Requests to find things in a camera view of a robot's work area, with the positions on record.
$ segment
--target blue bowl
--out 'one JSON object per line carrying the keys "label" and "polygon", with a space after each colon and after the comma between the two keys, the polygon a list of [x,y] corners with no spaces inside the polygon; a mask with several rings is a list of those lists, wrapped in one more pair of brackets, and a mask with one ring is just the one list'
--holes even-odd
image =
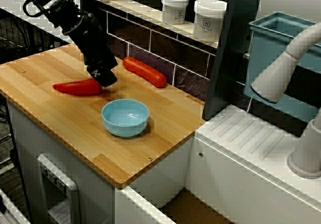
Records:
{"label": "blue bowl", "polygon": [[148,108],[132,99],[119,99],[106,104],[102,111],[105,128],[113,135],[131,137],[140,134],[147,126]]}

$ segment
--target red pepper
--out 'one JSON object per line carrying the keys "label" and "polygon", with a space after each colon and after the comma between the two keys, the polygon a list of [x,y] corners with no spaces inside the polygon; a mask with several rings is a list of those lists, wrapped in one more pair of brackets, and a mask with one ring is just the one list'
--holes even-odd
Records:
{"label": "red pepper", "polygon": [[101,85],[93,78],[75,82],[53,84],[52,87],[60,92],[81,96],[96,95],[101,92]]}
{"label": "red pepper", "polygon": [[154,86],[161,88],[164,87],[166,84],[166,77],[161,72],[158,72],[156,69],[152,68],[151,66],[138,61],[132,57],[125,57],[123,60],[123,65],[125,69],[136,73],[138,76],[146,79]]}

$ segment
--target blue plastic basket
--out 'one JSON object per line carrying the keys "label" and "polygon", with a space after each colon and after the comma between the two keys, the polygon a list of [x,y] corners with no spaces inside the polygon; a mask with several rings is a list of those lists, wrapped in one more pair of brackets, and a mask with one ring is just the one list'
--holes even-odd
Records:
{"label": "blue plastic basket", "polygon": [[[254,79],[268,67],[304,29],[314,25],[301,18],[276,12],[251,22],[253,30],[250,60],[244,93],[302,121],[313,119],[318,109],[293,97],[284,95],[277,104],[263,101],[250,88]],[[321,74],[321,44],[316,44],[299,60],[298,65]]]}

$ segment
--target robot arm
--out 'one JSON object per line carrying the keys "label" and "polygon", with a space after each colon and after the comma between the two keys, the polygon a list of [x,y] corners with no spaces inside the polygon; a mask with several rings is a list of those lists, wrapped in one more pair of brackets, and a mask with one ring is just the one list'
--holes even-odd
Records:
{"label": "robot arm", "polygon": [[[84,63],[89,74],[102,86],[107,87],[117,81],[111,69],[117,66],[114,55],[108,48],[108,35],[92,13],[82,12],[73,0],[57,0],[47,9],[51,0],[26,0],[24,13],[29,17],[45,15],[54,27],[61,27],[84,55]],[[30,15],[27,5],[33,3],[40,12]]]}

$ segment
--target butcher block top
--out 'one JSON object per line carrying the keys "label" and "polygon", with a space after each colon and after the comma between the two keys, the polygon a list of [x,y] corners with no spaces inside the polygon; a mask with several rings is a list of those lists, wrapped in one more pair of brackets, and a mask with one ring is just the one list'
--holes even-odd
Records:
{"label": "butcher block top", "polygon": [[[204,102],[169,84],[156,88],[117,62],[112,71],[118,81],[100,95],[58,92],[52,84],[90,77],[82,53],[70,44],[0,65],[0,93],[111,184],[124,188],[205,123]],[[149,109],[147,127],[138,136],[117,137],[103,125],[102,108],[121,98]]]}

